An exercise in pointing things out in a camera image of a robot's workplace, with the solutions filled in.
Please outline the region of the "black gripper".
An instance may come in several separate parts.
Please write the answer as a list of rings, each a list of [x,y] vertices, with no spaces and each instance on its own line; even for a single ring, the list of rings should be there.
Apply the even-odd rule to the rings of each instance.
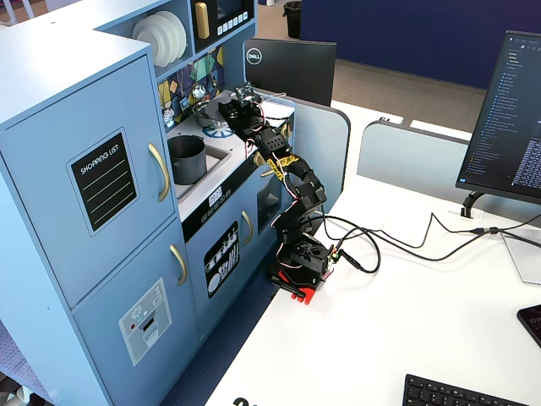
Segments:
[[[266,123],[252,96],[241,99],[232,96],[220,97],[216,103],[229,129],[239,139],[262,138]]]

